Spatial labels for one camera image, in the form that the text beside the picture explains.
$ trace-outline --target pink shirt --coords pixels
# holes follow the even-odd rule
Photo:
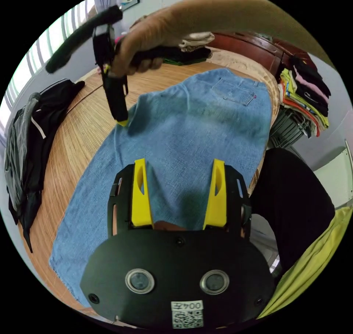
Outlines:
[[[328,97],[315,85],[312,83],[307,82],[297,71],[297,69],[294,67],[295,73],[297,74],[295,80],[297,80],[300,84],[307,86],[311,90],[313,90],[316,94],[320,95],[325,99],[325,101],[328,103]]]

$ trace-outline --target black handle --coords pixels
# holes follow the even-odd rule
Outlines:
[[[98,13],[92,19],[77,28],[58,48],[46,64],[48,73],[55,73],[64,67],[71,55],[93,35],[96,27],[104,24],[114,24],[122,19],[122,11],[119,6],[112,6]]]
[[[113,236],[113,213],[117,206],[116,226],[118,232],[129,229],[135,164],[124,167],[115,176],[108,200],[108,237]]]
[[[102,77],[111,115],[117,122],[126,121],[129,118],[125,101],[125,96],[129,93],[127,77],[108,77],[106,74]]]
[[[121,42],[123,40],[124,38],[120,39],[117,43],[115,47],[116,54],[120,51]],[[178,54],[180,54],[180,48],[178,47],[157,46],[147,51],[137,52],[131,61],[131,65],[133,67],[138,67],[143,60],[153,60],[154,58],[173,58]]]
[[[227,188],[227,224],[229,232],[240,237],[240,228],[245,233],[245,239],[250,237],[251,204],[243,175],[230,165],[224,165]]]

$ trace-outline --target blue denim fabric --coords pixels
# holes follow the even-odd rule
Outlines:
[[[226,68],[143,94],[116,126],[82,175],[58,229],[49,260],[72,295],[89,256],[107,239],[107,202],[115,175],[145,158],[154,221],[202,229],[213,160],[242,173],[249,186],[266,149],[272,117],[264,83]]]

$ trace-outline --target bamboo mat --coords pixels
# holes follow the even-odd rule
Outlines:
[[[148,71],[128,78],[127,106],[136,103],[143,93],[164,90],[186,78],[219,68],[203,62],[189,66],[164,64],[158,71]],[[245,72],[232,70],[236,75],[258,80]],[[55,136],[46,167],[42,205],[31,228],[33,254],[24,245],[39,276],[53,294],[64,304],[87,315],[95,315],[92,308],[79,304],[49,266],[49,257],[57,229],[75,190],[76,184],[115,125],[105,98],[102,81],[97,73],[85,78],[85,87],[70,105],[68,115]]]

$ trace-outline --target window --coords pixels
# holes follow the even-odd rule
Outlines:
[[[64,40],[87,20],[95,0],[85,0],[57,19],[31,46],[19,63],[0,105],[0,126],[6,127],[12,107],[28,81],[50,59]]]

